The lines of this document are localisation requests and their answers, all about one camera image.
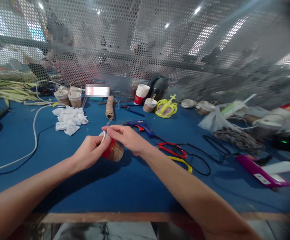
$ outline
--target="white label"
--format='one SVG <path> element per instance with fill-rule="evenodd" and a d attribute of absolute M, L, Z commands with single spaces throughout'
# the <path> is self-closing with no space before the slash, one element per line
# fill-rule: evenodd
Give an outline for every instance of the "white label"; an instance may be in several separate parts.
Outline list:
<path fill-rule="evenodd" d="M 266 178 L 263 177 L 263 175 L 261 175 L 259 173 L 254 174 L 254 176 L 264 185 L 271 184 Z"/>
<path fill-rule="evenodd" d="M 283 178 L 281 178 L 278 175 L 271 175 L 272 178 L 274 178 L 278 182 L 286 182 Z"/>

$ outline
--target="wooden table edge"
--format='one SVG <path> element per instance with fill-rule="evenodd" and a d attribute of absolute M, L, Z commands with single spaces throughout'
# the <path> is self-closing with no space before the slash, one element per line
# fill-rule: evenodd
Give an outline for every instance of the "wooden table edge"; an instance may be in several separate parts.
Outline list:
<path fill-rule="evenodd" d="M 290 221 L 290 214 L 243 212 L 245 220 Z M 48 213 L 30 214 L 24 223 L 63 223 L 63 222 L 193 222 L 186 213 L 165 212 L 93 212 L 93 213 Z"/>

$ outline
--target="yellow scissors handle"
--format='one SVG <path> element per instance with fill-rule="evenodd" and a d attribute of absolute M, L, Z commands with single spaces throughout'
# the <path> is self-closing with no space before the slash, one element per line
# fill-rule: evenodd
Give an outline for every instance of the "yellow scissors handle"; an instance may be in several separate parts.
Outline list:
<path fill-rule="evenodd" d="M 187 166 L 187 168 L 188 168 L 187 171 L 189 173 L 192 173 L 193 172 L 193 168 L 187 162 L 185 162 L 183 159 L 176 158 L 176 157 L 171 157 L 171 156 L 167 156 L 167 157 L 170 158 L 170 159 L 172 159 L 172 160 L 174 160 L 174 161 L 178 161 L 178 162 L 184 163 Z"/>

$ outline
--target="thermos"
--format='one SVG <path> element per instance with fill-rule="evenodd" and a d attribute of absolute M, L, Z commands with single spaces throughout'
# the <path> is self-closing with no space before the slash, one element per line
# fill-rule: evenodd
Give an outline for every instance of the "thermos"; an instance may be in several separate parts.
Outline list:
<path fill-rule="evenodd" d="M 145 99 L 152 98 L 154 94 L 156 94 L 154 97 L 156 101 L 163 99 L 163 96 L 168 89 L 170 80 L 170 78 L 166 78 L 164 76 L 154 77 L 151 80 L 150 90 Z"/>

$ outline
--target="white cable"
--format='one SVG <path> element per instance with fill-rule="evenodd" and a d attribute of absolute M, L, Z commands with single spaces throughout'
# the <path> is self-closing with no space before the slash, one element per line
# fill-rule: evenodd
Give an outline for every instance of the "white cable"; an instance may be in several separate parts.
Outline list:
<path fill-rule="evenodd" d="M 251 128 L 255 128 L 255 127 L 257 127 L 257 126 L 252 126 L 252 127 L 250 127 L 250 126 L 247 124 L 247 122 L 246 122 L 246 120 L 245 120 L 244 118 L 230 117 L 229 119 L 243 120 L 243 121 L 245 122 L 246 126 L 248 126 L 247 128 L 242 128 L 242 127 L 237 126 L 236 124 L 233 124 L 233 123 L 232 123 L 235 127 L 239 128 L 239 129 L 251 129 Z"/>
<path fill-rule="evenodd" d="M 17 162 L 23 160 L 24 158 L 26 158 L 26 157 L 32 155 L 32 154 L 35 152 L 35 150 L 37 149 L 37 136 L 36 136 L 36 130 L 35 130 L 36 118 L 37 118 L 38 113 L 39 113 L 43 108 L 50 107 L 50 106 L 51 106 L 51 105 L 41 107 L 40 109 L 37 110 L 37 112 L 36 112 L 36 114 L 35 114 L 34 121 L 33 121 L 33 131 L 34 131 L 34 138 L 35 138 L 35 147 L 34 147 L 34 150 L 33 150 L 31 153 L 27 154 L 26 156 L 24 156 L 24 157 L 22 157 L 22 158 L 20 158 L 20 159 L 18 159 L 18 160 L 16 160 L 16 161 L 14 161 L 14 162 L 8 163 L 8 164 L 3 165 L 3 166 L 0 166 L 0 169 L 5 168 L 5 167 L 7 167 L 7 166 L 10 166 L 10 165 L 12 165 L 12 164 L 14 164 L 14 163 L 17 163 Z"/>
<path fill-rule="evenodd" d="M 49 106 L 56 106 L 56 107 L 65 107 L 65 105 L 64 104 L 59 104 L 60 106 L 57 106 L 57 105 L 53 105 L 53 104 L 51 104 L 51 103 L 49 103 L 49 102 L 46 102 L 46 101 L 44 101 L 43 99 L 41 99 L 39 96 L 38 96 L 38 84 L 40 83 L 40 82 L 52 82 L 52 83 L 55 83 L 55 84 L 57 84 L 58 86 L 61 86 L 61 87 L 63 87 L 63 85 L 61 85 L 61 84 L 59 84 L 59 83 L 57 83 L 57 82 L 53 82 L 53 81 L 49 81 L 49 80 L 40 80 L 40 81 L 38 81 L 37 83 L 36 83 L 36 96 L 37 96 L 37 98 L 39 99 L 39 100 L 41 100 L 42 102 L 44 102 L 44 103 L 47 103 Z"/>
<path fill-rule="evenodd" d="M 36 130 L 35 130 L 35 123 L 36 123 L 36 118 L 37 118 L 38 113 L 39 113 L 43 108 L 50 107 L 50 106 L 54 106 L 54 107 L 64 107 L 62 104 L 56 104 L 56 105 L 53 105 L 53 104 L 51 104 L 51 103 L 49 103 L 49 102 L 44 101 L 43 99 L 41 99 L 41 98 L 38 96 L 37 88 L 38 88 L 38 83 L 40 83 L 40 82 L 52 82 L 52 83 L 55 83 L 55 84 L 61 86 L 60 84 L 58 84 L 58 83 L 56 83 L 56 82 L 53 82 L 53 81 L 47 81 L 47 80 L 41 80 L 41 81 L 38 81 L 38 82 L 36 83 L 36 95 L 37 95 L 37 98 L 40 99 L 41 101 L 47 103 L 48 105 L 47 105 L 47 106 L 44 106 L 44 107 L 41 107 L 40 109 L 38 109 L 37 112 L 36 112 L 36 114 L 35 114 L 35 117 L 34 117 L 34 121 L 33 121 L 33 131 L 34 131 L 34 138 L 35 138 L 35 147 L 34 147 L 34 150 L 33 150 L 31 153 L 27 154 L 26 156 L 24 156 L 24 157 L 22 157 L 22 158 L 20 158 L 20 159 L 17 159 L 17 160 L 14 161 L 14 162 L 8 163 L 8 164 L 3 165 L 3 166 L 0 166 L 0 169 L 5 168 L 5 167 L 7 167 L 7 166 L 10 166 L 10 165 L 12 165 L 12 164 L 14 164 L 14 163 L 17 163 L 17 162 L 23 160 L 24 158 L 27 158 L 28 156 L 32 155 L 32 154 L 35 152 L 35 150 L 37 149 L 37 136 L 36 136 Z"/>

